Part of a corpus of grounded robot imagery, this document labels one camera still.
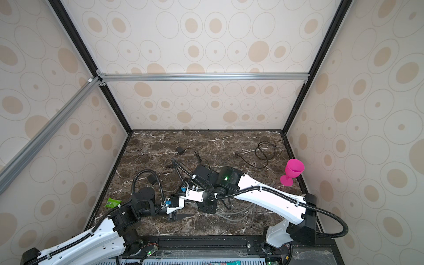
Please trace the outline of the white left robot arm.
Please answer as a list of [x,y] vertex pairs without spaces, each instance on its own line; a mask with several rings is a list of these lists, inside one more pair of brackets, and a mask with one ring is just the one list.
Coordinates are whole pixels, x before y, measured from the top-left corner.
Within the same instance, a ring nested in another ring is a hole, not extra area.
[[198,175],[183,181],[180,193],[164,199],[160,205],[152,200],[154,192],[141,189],[129,201],[104,214],[89,230],[51,248],[32,248],[21,259],[22,265],[93,265],[125,252],[139,252],[141,239],[137,232],[143,217],[173,217],[186,201],[201,202],[204,185]]

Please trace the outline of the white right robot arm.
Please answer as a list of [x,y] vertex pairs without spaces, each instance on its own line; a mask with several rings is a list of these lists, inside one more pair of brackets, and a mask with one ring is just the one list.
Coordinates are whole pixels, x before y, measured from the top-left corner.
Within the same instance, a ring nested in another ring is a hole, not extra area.
[[[340,238],[348,234],[346,222],[339,216],[318,208],[311,194],[292,195],[265,185],[246,173],[225,166],[220,172],[199,164],[192,172],[185,169],[177,160],[172,165],[179,177],[189,176],[182,182],[182,193],[177,203],[167,203],[169,214],[184,207],[185,201],[196,202],[203,213],[216,214],[218,201],[238,199],[263,207],[283,217],[283,221],[270,226],[265,233],[265,244],[279,248],[296,241],[305,245],[314,245],[317,236]],[[342,226],[342,231],[328,234],[316,229],[317,214],[326,215]]]

